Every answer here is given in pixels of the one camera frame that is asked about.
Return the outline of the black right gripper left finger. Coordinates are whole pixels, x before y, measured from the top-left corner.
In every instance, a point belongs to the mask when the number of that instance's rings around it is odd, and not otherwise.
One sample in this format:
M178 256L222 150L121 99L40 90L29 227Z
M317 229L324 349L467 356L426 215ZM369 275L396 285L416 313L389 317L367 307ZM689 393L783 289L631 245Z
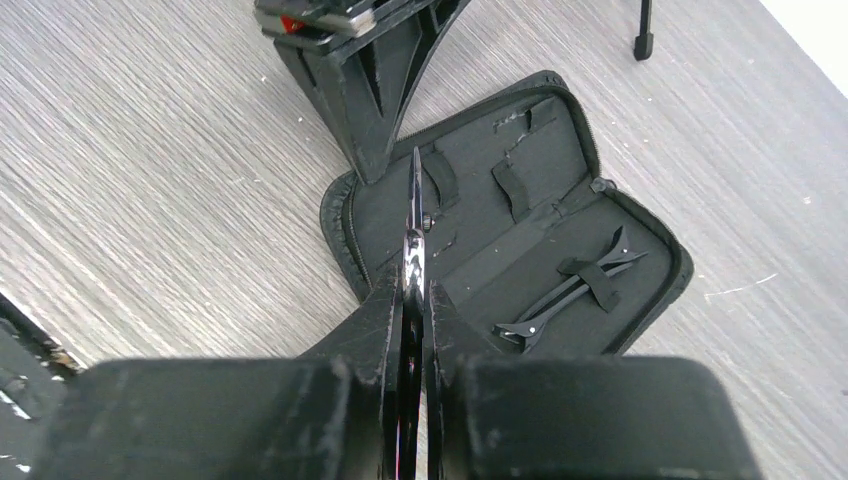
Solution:
M120 360L77 377L34 479L389 479L396 270L295 358Z

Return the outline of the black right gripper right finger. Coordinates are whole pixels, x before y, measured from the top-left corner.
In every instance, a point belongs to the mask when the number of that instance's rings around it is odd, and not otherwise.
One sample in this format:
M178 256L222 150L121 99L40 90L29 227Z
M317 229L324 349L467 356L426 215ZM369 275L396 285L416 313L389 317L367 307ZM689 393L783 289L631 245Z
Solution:
M691 359L501 356L429 288L432 479L758 479L717 376Z

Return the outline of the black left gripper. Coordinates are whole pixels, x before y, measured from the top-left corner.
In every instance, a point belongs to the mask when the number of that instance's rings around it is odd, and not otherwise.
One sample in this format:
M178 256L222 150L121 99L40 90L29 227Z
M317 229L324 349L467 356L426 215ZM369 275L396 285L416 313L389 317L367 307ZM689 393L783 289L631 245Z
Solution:
M385 173L413 93L464 1L271 1L261 33L359 178Z

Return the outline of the black hair clip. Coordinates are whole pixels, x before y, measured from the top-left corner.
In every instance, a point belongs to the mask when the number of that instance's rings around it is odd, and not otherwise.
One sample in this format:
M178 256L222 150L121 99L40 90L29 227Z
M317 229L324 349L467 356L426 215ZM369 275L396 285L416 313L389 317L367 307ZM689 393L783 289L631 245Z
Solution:
M564 281L537 300L512 323L496 324L493 333L520 345L522 354L533 350L546 325L582 295L590 293L607 313L621 301L612 278L630 269L647 252L634 252L625 226L613 234L609 250L599 259L584 261L566 259L558 267Z

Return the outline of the silver thinning scissors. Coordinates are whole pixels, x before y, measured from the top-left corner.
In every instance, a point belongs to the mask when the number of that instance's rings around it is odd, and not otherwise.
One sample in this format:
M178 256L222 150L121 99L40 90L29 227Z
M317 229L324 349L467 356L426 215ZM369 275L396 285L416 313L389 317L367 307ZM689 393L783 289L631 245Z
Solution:
M412 152L408 185L409 210L403 238L398 367L395 477L416 476L417 432L424 370L424 306L427 290L425 264L422 162L420 150Z

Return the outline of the black tool pouch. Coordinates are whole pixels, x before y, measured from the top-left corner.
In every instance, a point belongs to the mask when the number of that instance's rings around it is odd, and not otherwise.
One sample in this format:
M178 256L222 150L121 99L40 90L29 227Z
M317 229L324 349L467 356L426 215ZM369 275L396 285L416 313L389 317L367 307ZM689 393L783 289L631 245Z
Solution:
M562 77L534 73L397 142L385 174L336 179L320 207L328 246L359 300L401 255L413 149L422 160L426 272L493 350L522 347L493 333L561 284L566 259L594 261L627 229L647 252L612 278L621 301L604 312L582 295L545 327L534 355L625 351L686 289L689 252L655 214L601 174L587 116Z

